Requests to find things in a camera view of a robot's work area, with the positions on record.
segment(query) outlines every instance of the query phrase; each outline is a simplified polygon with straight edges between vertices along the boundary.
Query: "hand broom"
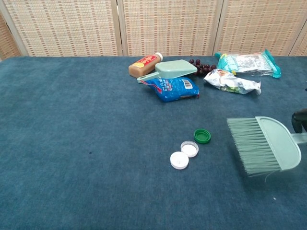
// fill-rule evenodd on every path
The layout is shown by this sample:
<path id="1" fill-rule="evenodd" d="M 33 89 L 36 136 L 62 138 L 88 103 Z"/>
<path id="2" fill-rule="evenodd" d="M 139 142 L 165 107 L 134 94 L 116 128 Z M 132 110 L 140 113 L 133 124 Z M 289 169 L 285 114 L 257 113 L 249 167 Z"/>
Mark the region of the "hand broom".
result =
<path id="1" fill-rule="evenodd" d="M 227 123 L 248 176 L 289 170 L 300 163 L 298 144 L 307 143 L 307 133 L 291 134 L 281 122 L 265 116 L 228 118 Z"/>

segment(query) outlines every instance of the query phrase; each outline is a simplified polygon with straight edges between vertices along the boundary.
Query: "mint green brush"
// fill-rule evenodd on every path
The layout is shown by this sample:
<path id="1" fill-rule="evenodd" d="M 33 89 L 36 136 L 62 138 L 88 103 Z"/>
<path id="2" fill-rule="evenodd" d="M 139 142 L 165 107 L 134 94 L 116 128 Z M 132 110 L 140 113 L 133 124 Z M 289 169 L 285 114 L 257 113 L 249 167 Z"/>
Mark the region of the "mint green brush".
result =
<path id="1" fill-rule="evenodd" d="M 301 161 L 298 144 L 307 133 L 291 134 L 279 121 L 265 116 L 228 118 L 228 126 L 249 176 L 284 171 Z"/>
<path id="2" fill-rule="evenodd" d="M 178 78 L 197 71 L 197 68 L 185 60 L 159 62 L 156 72 L 137 78 L 138 83 L 154 78 Z"/>

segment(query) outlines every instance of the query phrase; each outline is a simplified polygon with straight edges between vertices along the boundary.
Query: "dustpan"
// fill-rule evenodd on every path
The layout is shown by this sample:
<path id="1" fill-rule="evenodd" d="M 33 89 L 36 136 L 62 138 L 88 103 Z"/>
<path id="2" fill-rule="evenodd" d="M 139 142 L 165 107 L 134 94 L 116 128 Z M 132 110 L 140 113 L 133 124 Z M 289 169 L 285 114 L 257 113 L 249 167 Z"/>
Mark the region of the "dustpan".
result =
<path id="1" fill-rule="evenodd" d="M 155 65 L 156 72 L 137 78 L 138 83 L 154 78 L 178 78 L 197 71 L 197 68 L 185 60 L 165 61 Z"/>

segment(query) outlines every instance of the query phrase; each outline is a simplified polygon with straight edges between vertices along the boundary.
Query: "barcode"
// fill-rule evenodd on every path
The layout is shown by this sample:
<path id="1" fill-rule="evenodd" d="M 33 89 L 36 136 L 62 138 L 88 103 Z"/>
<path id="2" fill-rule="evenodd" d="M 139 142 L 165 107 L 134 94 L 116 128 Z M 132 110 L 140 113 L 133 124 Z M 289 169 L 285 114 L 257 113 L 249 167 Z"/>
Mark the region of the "barcode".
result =
<path id="1" fill-rule="evenodd" d="M 192 84 L 188 80 L 183 79 L 183 83 L 184 83 L 184 87 L 186 88 L 186 90 L 193 89 Z"/>

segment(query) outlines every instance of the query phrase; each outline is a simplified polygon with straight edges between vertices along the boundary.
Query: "blue carpet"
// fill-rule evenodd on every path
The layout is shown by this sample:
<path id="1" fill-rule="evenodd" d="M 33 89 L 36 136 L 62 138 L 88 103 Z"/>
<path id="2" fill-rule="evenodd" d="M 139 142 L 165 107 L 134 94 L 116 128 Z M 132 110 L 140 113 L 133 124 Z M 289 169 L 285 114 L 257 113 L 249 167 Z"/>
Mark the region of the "blue carpet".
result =
<path id="1" fill-rule="evenodd" d="M 0 229 L 301 229 L 307 147 L 293 170 L 246 177 L 228 117 L 285 124 L 307 108 L 307 57 L 276 57 L 262 94 L 162 102 L 128 75 L 137 57 L 17 57 L 0 63 Z M 165 57 L 165 61 L 179 57 Z M 217 64 L 214 57 L 202 63 Z M 184 170 L 171 153 L 205 128 Z"/>

